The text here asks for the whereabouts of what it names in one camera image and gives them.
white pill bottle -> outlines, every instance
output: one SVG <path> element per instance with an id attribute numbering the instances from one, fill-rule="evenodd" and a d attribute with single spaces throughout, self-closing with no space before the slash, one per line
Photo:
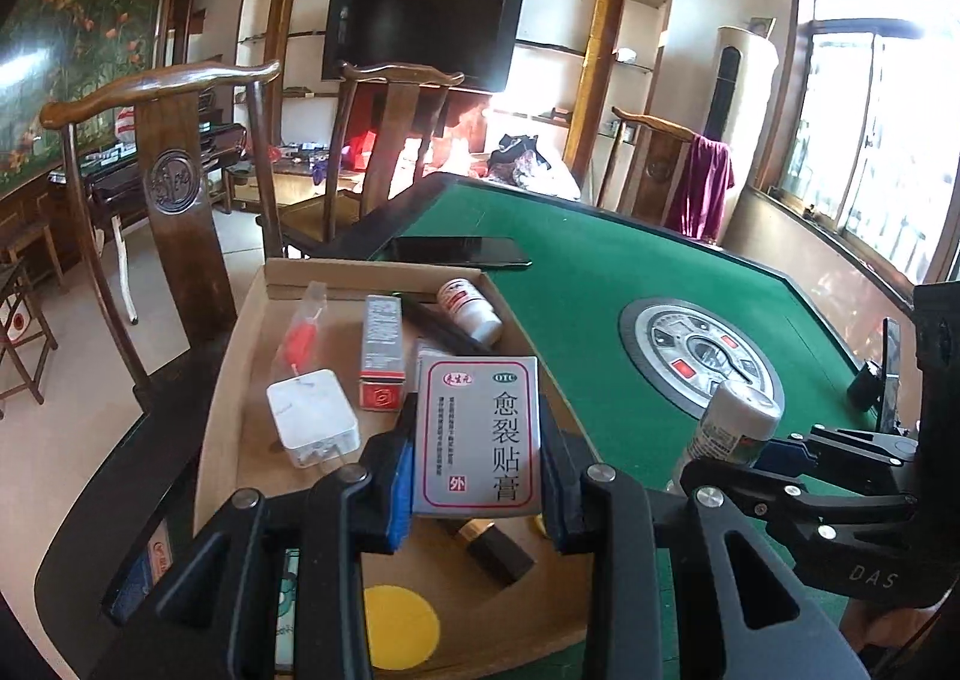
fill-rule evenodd
<path id="1" fill-rule="evenodd" d="M 503 323 L 491 303 L 468 279 L 450 279 L 437 292 L 437 302 L 471 339 L 490 345 L 500 338 Z"/>
<path id="2" fill-rule="evenodd" d="M 683 493 L 680 473 L 694 458 L 752 465 L 773 438 L 782 415 L 782 407 L 757 389 L 738 380 L 724 380 L 675 464 L 667 492 Z"/>

picture frame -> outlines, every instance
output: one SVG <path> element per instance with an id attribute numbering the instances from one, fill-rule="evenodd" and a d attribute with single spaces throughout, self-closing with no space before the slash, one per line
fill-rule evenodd
<path id="1" fill-rule="evenodd" d="M 776 17 L 750 17 L 747 30 L 769 41 L 773 35 L 775 25 Z"/>

white floor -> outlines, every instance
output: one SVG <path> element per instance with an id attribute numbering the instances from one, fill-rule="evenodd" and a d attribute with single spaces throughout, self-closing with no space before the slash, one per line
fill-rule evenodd
<path id="1" fill-rule="evenodd" d="M 214 219 L 239 308 L 263 263 L 260 229 L 253 215 L 243 212 L 214 212 Z M 128 330 L 152 372 L 186 350 L 186 338 L 149 226 L 128 231 L 126 243 L 139 315 L 139 323 Z M 103 262 L 122 313 L 113 244 L 104 249 Z M 47 661 L 62 677 L 72 678 L 37 618 L 34 578 L 70 506 L 140 411 L 83 265 L 67 272 L 64 291 L 52 282 L 40 296 L 59 349 L 51 352 L 40 385 L 45 403 L 18 393 L 7 400 L 0 420 L 0 591 Z M 29 370 L 38 349 L 37 342 L 21 349 Z M 17 381 L 5 359 L 0 390 Z"/>

floral mural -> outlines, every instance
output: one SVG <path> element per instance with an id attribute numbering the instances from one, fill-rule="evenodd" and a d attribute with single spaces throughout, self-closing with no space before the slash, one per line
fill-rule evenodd
<path id="1" fill-rule="evenodd" d="M 151 67 L 158 12 L 160 0 L 17 1 L 0 27 L 0 195 L 62 163 L 43 104 Z M 79 125 L 77 140 L 112 143 L 112 113 Z"/>

maroon cloth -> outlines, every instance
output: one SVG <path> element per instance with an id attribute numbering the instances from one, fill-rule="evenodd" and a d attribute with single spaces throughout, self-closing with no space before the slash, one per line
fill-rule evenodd
<path id="1" fill-rule="evenodd" d="M 723 220 L 724 198 L 732 187 L 730 147 L 697 136 L 690 143 L 690 156 L 683 166 L 677 194 L 664 224 L 691 239 L 716 241 Z"/>

